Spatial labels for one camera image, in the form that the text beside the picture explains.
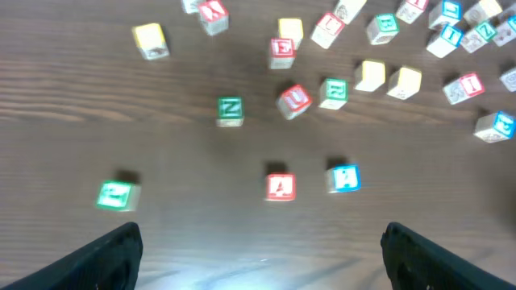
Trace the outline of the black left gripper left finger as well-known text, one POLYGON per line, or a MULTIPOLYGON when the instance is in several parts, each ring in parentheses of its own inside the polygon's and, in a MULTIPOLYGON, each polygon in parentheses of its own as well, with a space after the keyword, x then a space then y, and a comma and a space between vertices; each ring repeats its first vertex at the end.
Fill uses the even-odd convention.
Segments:
POLYGON ((127 222, 4 290, 133 290, 143 255, 139 226, 127 222))

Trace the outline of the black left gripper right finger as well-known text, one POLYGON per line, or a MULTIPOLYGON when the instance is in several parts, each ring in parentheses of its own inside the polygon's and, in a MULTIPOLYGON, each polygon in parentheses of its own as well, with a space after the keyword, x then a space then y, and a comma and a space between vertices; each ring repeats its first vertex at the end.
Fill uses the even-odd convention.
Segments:
POLYGON ((396 290, 515 290, 515 286, 398 223, 381 237, 382 256, 396 290))

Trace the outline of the red A wooden block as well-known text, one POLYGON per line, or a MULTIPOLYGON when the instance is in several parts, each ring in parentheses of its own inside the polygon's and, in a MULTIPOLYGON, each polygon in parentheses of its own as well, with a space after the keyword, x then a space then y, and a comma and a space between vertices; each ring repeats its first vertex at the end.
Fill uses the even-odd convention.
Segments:
POLYGON ((296 177, 292 173, 273 173, 266 177, 266 201, 294 201, 296 177))

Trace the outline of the red U wooden block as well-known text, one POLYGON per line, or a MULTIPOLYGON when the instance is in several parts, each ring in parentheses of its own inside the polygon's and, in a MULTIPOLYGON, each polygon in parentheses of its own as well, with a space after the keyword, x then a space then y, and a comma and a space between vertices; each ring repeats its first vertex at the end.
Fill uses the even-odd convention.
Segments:
POLYGON ((294 85, 277 99, 277 108, 286 120, 292 120, 305 112, 313 103, 312 97, 302 85, 294 85))

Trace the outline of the blue 2 wooden block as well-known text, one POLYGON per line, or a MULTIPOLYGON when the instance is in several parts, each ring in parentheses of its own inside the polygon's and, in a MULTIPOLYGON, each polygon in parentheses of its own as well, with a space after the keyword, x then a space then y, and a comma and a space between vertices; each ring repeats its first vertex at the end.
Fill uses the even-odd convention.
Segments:
POLYGON ((357 164, 339 165, 326 172, 329 193, 349 193, 361 189, 360 169, 357 164))

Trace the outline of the green N wooden block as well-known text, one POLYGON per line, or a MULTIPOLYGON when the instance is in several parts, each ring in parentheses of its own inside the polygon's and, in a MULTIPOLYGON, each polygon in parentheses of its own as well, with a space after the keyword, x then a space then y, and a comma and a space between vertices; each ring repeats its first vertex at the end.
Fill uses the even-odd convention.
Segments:
POLYGON ((241 97, 219 97, 216 125, 221 127, 242 126, 244 121, 241 97))

